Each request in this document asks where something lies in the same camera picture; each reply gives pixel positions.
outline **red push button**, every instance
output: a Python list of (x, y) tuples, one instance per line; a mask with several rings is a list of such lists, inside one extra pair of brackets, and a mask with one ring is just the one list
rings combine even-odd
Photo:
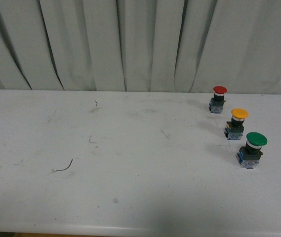
[(217, 94), (225, 94), (227, 92), (227, 89), (223, 86), (218, 85), (214, 87), (214, 91)]

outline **thin black wire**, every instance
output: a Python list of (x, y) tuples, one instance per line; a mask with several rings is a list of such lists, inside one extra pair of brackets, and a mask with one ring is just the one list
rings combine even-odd
[(70, 167), (72, 161), (73, 161), (73, 159), (71, 159), (71, 162), (70, 162), (70, 164), (69, 164), (69, 166), (67, 168), (65, 168), (65, 169), (57, 169), (57, 170), (55, 170), (55, 172), (57, 172), (57, 171), (64, 171), (64, 170), (68, 169)]

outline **yellow push button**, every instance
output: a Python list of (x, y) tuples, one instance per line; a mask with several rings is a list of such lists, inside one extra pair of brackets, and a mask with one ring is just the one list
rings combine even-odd
[(248, 112), (241, 108), (233, 109), (231, 110), (231, 113), (237, 119), (245, 119), (249, 116)]

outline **white curtain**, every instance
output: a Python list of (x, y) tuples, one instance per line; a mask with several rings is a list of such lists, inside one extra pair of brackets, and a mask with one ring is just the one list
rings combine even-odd
[(0, 89), (281, 94), (280, 0), (0, 0)]

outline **green push button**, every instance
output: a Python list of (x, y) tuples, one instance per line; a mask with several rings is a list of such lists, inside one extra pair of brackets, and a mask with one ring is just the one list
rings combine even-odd
[(268, 143), (268, 139), (258, 132), (250, 132), (247, 134), (248, 141), (255, 146), (264, 146)]

